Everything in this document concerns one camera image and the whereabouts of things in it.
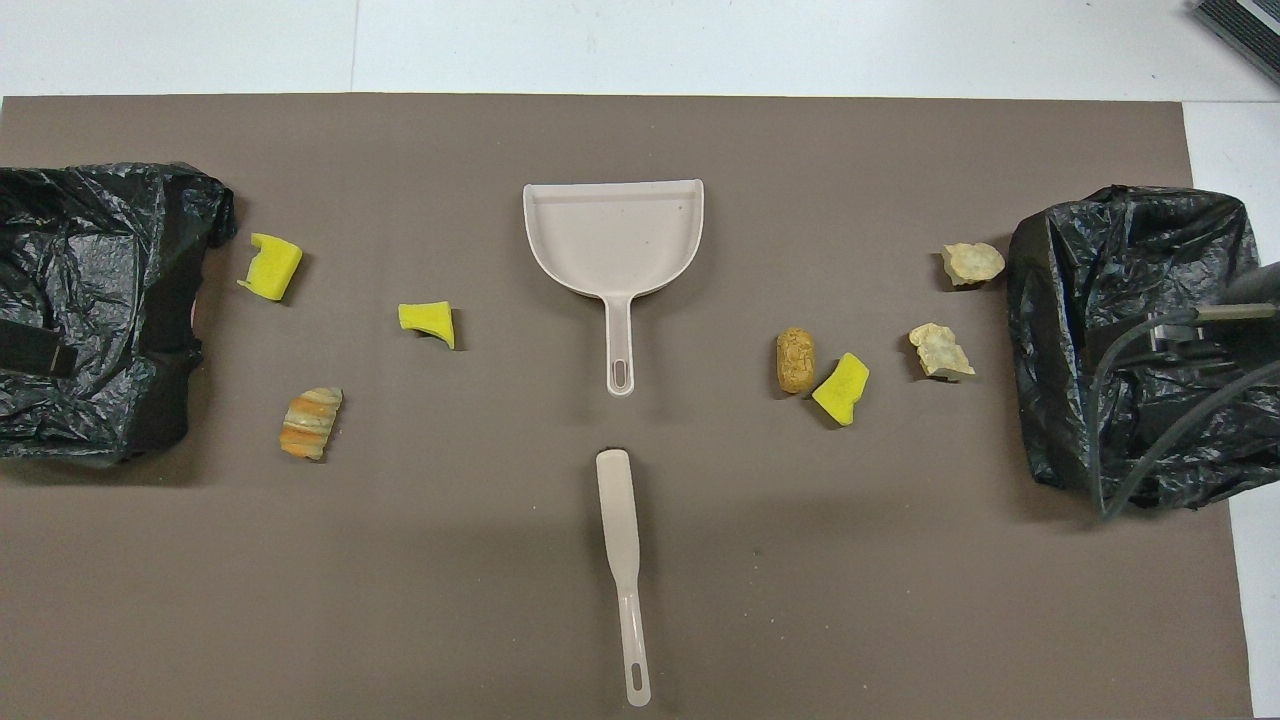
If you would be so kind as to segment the brown table mat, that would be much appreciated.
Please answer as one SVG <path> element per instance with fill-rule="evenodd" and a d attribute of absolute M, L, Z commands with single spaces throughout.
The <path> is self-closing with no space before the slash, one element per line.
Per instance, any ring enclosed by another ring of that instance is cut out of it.
<path fill-rule="evenodd" d="M 0 167 L 229 184 L 191 430 L 110 471 L 0 464 L 0 720 L 1247 715 L 1228 510 L 1096 527 L 1021 447 L 1004 286 L 952 242 L 1110 184 L 1192 184 L 1172 102 L 9 97 Z M 526 184 L 700 179 L 701 246 L 632 310 L 538 265 Z M 303 251 L 280 302 L 252 233 Z M 457 348 L 402 331 L 448 301 Z M 950 327 L 977 377 L 925 377 Z M 815 340 L 780 389 L 777 336 Z M 812 400 L 844 354 L 850 427 Z M 344 400 L 324 460 L 278 443 Z M 630 455 L 652 701 L 627 701 L 596 455 Z"/>

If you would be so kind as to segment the angular pale food chunk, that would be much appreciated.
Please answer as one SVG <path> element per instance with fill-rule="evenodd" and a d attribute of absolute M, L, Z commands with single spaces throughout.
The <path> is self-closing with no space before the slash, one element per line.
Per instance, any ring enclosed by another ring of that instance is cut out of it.
<path fill-rule="evenodd" d="M 950 327 L 925 323 L 910 329 L 908 341 L 916 350 L 925 377 L 946 382 L 961 382 L 977 377 L 975 368 Z"/>

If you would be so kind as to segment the beige plastic dustpan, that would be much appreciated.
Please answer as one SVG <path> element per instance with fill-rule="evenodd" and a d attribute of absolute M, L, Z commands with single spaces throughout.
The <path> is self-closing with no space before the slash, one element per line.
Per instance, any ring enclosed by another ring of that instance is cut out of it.
<path fill-rule="evenodd" d="M 631 306 L 685 273 L 701 246 L 701 179 L 526 184 L 527 243 L 548 277 L 604 307 L 605 387 L 635 391 Z"/>

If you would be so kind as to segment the striped orange bread piece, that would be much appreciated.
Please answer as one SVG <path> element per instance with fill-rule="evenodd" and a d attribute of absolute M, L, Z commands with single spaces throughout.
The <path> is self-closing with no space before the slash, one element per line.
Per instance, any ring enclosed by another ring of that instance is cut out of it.
<path fill-rule="evenodd" d="M 316 387 L 294 396 L 278 436 L 280 450 L 312 462 L 324 460 L 343 400 L 338 387 Z"/>

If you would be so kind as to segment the notched yellow sponge block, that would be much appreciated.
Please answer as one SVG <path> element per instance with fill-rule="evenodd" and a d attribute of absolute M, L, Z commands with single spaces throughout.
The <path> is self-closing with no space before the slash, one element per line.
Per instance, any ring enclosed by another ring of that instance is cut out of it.
<path fill-rule="evenodd" d="M 250 260 L 246 277 L 237 284 L 261 299 L 280 302 L 302 261 L 302 249 L 265 233 L 252 233 L 250 243 L 256 254 Z"/>

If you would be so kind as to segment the small curved yellow sponge piece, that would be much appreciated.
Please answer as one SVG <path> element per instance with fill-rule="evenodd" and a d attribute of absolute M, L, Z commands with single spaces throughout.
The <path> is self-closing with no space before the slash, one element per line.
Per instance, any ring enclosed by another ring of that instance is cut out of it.
<path fill-rule="evenodd" d="M 454 314 L 448 301 L 430 304 L 399 304 L 397 320 L 402 331 L 434 337 L 449 350 L 457 348 Z"/>

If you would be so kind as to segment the oval pale food chunk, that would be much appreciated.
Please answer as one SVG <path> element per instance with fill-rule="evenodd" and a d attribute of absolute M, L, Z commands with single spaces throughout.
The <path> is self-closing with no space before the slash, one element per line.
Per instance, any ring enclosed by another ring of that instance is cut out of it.
<path fill-rule="evenodd" d="M 947 243 L 941 258 L 943 273 L 955 288 L 988 283 L 1006 266 L 1004 255 L 989 243 Z"/>

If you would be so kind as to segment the dark ribbed panel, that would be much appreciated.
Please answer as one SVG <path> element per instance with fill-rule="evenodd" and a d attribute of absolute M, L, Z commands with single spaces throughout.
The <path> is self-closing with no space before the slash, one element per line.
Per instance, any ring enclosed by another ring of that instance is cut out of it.
<path fill-rule="evenodd" d="M 1280 85 L 1280 0 L 1193 0 L 1190 13 Z"/>

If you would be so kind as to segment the beige hand brush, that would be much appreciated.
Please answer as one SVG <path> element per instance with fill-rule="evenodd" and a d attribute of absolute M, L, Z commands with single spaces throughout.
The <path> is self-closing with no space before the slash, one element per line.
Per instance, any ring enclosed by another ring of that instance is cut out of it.
<path fill-rule="evenodd" d="M 641 546 L 630 455 L 623 448 L 605 448 L 596 455 L 595 466 L 605 556 L 618 605 L 627 701 L 644 707 L 652 701 L 652 683 L 639 592 Z"/>

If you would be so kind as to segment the bin with black trash bag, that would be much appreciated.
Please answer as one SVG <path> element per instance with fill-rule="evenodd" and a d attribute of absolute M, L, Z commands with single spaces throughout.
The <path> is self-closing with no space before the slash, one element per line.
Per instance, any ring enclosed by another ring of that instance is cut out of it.
<path fill-rule="evenodd" d="M 1215 305 L 1266 266 L 1225 193 L 1110 186 L 1023 220 L 1007 252 L 1021 437 L 1039 483 L 1123 503 L 1198 509 L 1280 483 L 1280 352 L 1243 354 Z"/>
<path fill-rule="evenodd" d="M 0 459 L 127 462 L 178 445 L 195 309 L 236 196 L 186 164 L 0 167 L 0 322 L 55 331 L 69 378 L 0 372 Z"/>

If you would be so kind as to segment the brown cracked bread roll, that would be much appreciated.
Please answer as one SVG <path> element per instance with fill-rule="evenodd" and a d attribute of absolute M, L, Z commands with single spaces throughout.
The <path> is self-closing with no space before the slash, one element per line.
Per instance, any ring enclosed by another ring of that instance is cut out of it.
<path fill-rule="evenodd" d="M 782 331 L 776 338 L 774 369 L 782 392 L 808 392 L 817 378 L 817 342 L 813 334 L 795 325 Z"/>

